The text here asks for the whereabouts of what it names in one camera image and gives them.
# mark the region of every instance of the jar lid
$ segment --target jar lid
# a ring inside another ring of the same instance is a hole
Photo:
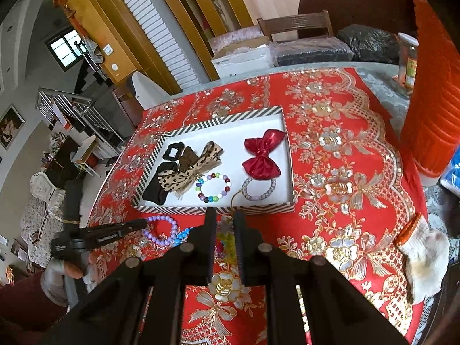
[[[419,45],[419,41],[418,41],[416,38],[414,38],[413,36],[410,36],[410,35],[408,35],[408,34],[406,34],[406,33],[400,32],[400,33],[398,34],[398,37],[399,37],[401,40],[406,41],[407,43],[411,44],[411,45],[414,46],[414,47],[418,47],[418,45]]]

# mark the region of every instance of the light switch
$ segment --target light switch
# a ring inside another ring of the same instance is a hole
[[[107,44],[103,50],[106,55],[111,55],[114,52],[110,44]]]

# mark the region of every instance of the white shutter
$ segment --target white shutter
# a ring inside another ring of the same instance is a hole
[[[165,62],[179,87],[185,89],[200,81],[189,60],[150,0],[123,0]]]

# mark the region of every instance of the window frame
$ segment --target window frame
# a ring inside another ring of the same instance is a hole
[[[56,35],[54,35],[51,39],[47,40],[46,44],[47,44],[47,47],[49,49],[49,51],[51,52],[52,56],[54,57],[54,59],[58,62],[59,66],[61,67],[61,69],[63,69],[64,72],[66,72],[67,70],[69,70],[70,68],[72,68],[74,65],[76,65],[78,62],[80,62],[82,59],[84,59],[84,56],[83,55],[80,55],[78,56],[75,51],[73,50],[72,46],[70,45],[70,43],[67,41],[67,39],[64,37],[65,35],[67,35],[68,33],[72,32],[72,31],[76,31],[75,28],[73,26],[70,26],[70,27],[67,27],[66,29],[62,30],[61,32],[57,33]],[[65,66],[62,61],[59,59],[59,57],[56,55],[56,52],[54,51],[54,49],[51,47],[51,45],[58,39],[63,39],[65,41],[65,43],[68,45],[70,51],[73,53],[73,55],[76,57],[76,59],[74,61],[72,61],[71,63],[69,63],[67,66]]]

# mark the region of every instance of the bolt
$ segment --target bolt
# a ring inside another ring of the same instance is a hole
[[[324,266],[326,264],[326,259],[319,255],[311,257],[310,261],[313,262],[316,266]]]
[[[190,253],[195,248],[195,245],[193,245],[191,242],[186,242],[186,243],[180,244],[179,248],[184,253]]]
[[[262,253],[268,253],[273,249],[273,247],[270,244],[263,242],[262,244],[259,244],[258,249]]]
[[[128,266],[131,269],[133,269],[134,267],[139,266],[140,263],[141,263],[141,260],[139,258],[136,258],[136,257],[129,257],[125,261],[126,266]]]

